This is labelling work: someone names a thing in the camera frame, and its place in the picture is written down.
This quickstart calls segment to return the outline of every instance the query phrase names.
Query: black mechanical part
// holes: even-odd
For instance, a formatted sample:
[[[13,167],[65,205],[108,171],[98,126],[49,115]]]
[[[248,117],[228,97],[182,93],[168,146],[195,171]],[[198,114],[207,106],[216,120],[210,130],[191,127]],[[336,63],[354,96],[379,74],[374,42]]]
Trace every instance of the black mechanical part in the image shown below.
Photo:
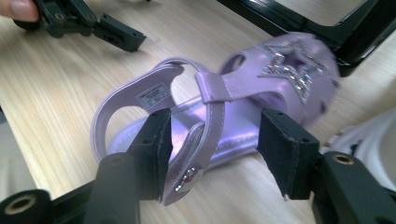
[[[33,31],[40,24],[53,37],[78,33],[91,34],[125,51],[136,51],[146,37],[107,14],[97,21],[95,14],[82,0],[34,0],[40,15],[38,22],[15,21],[21,28]]]
[[[396,28],[393,0],[367,0],[334,26],[317,24],[275,0],[218,1],[269,35],[316,35],[333,51],[342,77],[349,76]]]
[[[152,113],[127,152],[105,157],[94,181],[50,200],[41,189],[0,203],[0,223],[139,223],[139,201],[160,200],[172,152],[171,111]]]
[[[312,206],[317,223],[396,223],[394,192],[381,187],[356,158],[335,151],[318,154],[315,137],[286,114],[262,111],[258,150],[282,194],[308,190],[315,193]]]

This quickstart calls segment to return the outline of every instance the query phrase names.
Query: star decoration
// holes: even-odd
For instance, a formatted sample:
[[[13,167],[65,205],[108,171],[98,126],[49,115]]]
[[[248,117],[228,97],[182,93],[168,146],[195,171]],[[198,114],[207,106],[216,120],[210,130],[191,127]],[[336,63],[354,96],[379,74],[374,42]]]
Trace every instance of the star decoration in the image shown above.
[[[258,77],[288,79],[306,104],[311,92],[312,78],[327,75],[327,66],[309,55],[300,39],[280,45],[264,44],[261,48],[270,52],[272,58]]]

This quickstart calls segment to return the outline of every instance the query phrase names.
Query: light wood surface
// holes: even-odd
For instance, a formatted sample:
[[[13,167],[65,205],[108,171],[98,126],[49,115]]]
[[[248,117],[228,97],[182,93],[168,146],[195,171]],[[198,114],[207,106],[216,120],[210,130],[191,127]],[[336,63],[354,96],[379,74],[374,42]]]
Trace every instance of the light wood surface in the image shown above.
[[[93,11],[134,27],[148,38],[128,53],[91,36],[56,39],[25,33],[0,19],[0,105],[37,186],[53,198],[94,179],[90,147],[93,114],[115,88],[159,61],[184,56],[217,71],[227,56],[270,38],[213,0],[91,0]],[[328,113],[310,132],[324,143],[347,125],[396,106],[396,34],[350,77],[343,78]],[[198,94],[191,72],[173,85],[177,101]],[[122,109],[108,135],[142,110]],[[143,223],[314,223],[310,202],[285,202],[259,155],[205,173],[181,201],[143,202]]]

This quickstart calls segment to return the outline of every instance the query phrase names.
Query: silver star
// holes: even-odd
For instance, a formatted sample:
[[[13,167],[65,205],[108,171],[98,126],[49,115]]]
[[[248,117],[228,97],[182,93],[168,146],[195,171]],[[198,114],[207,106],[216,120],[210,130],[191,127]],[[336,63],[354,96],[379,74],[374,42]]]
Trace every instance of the silver star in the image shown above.
[[[300,39],[261,47],[271,53],[272,59],[258,77],[287,78],[306,104],[311,92],[312,78],[327,75],[327,66],[309,55]]]

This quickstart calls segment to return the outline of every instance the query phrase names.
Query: wooden table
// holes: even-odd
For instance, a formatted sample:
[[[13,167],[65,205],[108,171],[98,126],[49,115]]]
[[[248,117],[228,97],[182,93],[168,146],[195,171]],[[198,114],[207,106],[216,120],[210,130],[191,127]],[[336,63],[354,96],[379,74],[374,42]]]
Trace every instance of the wooden table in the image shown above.
[[[143,32],[134,53],[81,35],[57,39],[44,30],[25,33],[0,19],[0,104],[37,186],[53,198],[93,180],[93,114],[115,88],[159,61],[184,56],[217,71],[234,51],[270,38],[210,0],[87,1]],[[396,34],[389,37],[342,88],[328,113],[309,131],[321,142],[347,125],[396,106]],[[173,85],[178,102],[198,94],[193,75]],[[109,136],[144,116],[122,109]],[[261,156],[251,155],[205,173],[181,201],[164,207],[143,202],[143,223],[314,223],[310,202],[285,202]]]

